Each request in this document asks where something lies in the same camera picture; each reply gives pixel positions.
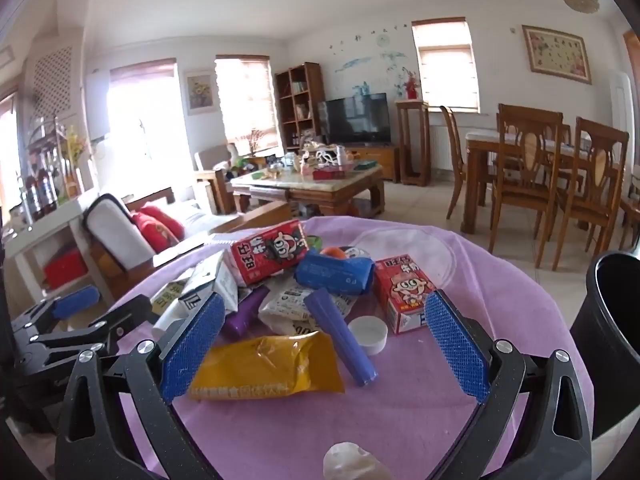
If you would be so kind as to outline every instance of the television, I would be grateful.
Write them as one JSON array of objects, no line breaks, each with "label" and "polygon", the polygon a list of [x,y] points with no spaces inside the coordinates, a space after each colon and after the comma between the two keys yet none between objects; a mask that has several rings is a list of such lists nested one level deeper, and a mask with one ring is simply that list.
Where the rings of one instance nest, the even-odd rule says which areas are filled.
[{"label": "television", "polygon": [[327,144],[391,143],[386,94],[356,95],[318,104]]}]

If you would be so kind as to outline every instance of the wooden bookshelf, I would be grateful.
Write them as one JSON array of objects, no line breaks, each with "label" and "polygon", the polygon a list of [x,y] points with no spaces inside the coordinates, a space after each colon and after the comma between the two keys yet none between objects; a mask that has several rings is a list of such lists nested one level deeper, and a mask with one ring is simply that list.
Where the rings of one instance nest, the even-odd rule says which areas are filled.
[{"label": "wooden bookshelf", "polygon": [[277,73],[275,91],[282,145],[287,150],[300,148],[305,131],[321,135],[318,103],[325,101],[325,97],[318,63],[304,63]]}]

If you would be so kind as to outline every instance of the round table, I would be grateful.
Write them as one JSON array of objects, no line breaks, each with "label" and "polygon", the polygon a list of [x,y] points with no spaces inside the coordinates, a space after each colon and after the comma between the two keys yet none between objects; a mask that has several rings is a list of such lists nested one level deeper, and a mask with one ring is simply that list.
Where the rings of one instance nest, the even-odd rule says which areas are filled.
[{"label": "round table", "polygon": [[[325,246],[356,245],[374,260],[409,254],[459,311],[479,321],[494,339],[508,339],[533,355],[567,350],[591,425],[593,385],[569,330],[554,300],[519,269],[453,232],[430,226],[327,217],[306,221],[304,229],[322,237]],[[116,306],[138,294],[151,296],[184,269],[246,234],[216,235],[212,244],[158,270]],[[374,307],[374,298],[368,296],[358,300],[354,312]],[[128,352],[149,338],[150,329],[145,323],[127,334],[120,340],[120,351]],[[174,407],[225,480],[320,480],[324,454],[345,441],[371,452],[396,479],[424,480],[464,427],[475,399],[460,389],[428,328],[390,335],[385,350],[372,361],[379,378],[366,388],[357,387],[340,363],[345,394],[200,402],[180,397]],[[524,402],[518,402],[487,471],[502,465],[523,408]],[[132,415],[132,403],[126,402],[125,409],[145,463],[162,472]]]}]

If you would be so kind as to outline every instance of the yellow snack bag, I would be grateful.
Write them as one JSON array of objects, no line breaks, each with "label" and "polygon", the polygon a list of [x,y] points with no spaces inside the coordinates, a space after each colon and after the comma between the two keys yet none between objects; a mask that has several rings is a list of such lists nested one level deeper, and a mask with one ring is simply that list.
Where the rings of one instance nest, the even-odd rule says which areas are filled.
[{"label": "yellow snack bag", "polygon": [[331,337],[265,336],[213,347],[191,382],[192,399],[270,399],[298,392],[344,393]]}]

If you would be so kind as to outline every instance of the purple cylinder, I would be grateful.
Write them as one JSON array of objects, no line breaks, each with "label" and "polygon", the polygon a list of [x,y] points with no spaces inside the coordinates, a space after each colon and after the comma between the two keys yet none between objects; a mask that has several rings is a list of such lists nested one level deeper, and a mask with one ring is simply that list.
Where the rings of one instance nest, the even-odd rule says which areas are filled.
[{"label": "purple cylinder", "polygon": [[309,294],[304,301],[322,331],[331,336],[336,353],[358,386],[373,382],[378,372],[344,322],[329,292],[321,288]]},{"label": "purple cylinder", "polygon": [[232,339],[244,337],[251,323],[258,317],[258,309],[268,293],[269,289],[264,285],[255,288],[238,303],[238,311],[226,317],[222,332]]}]

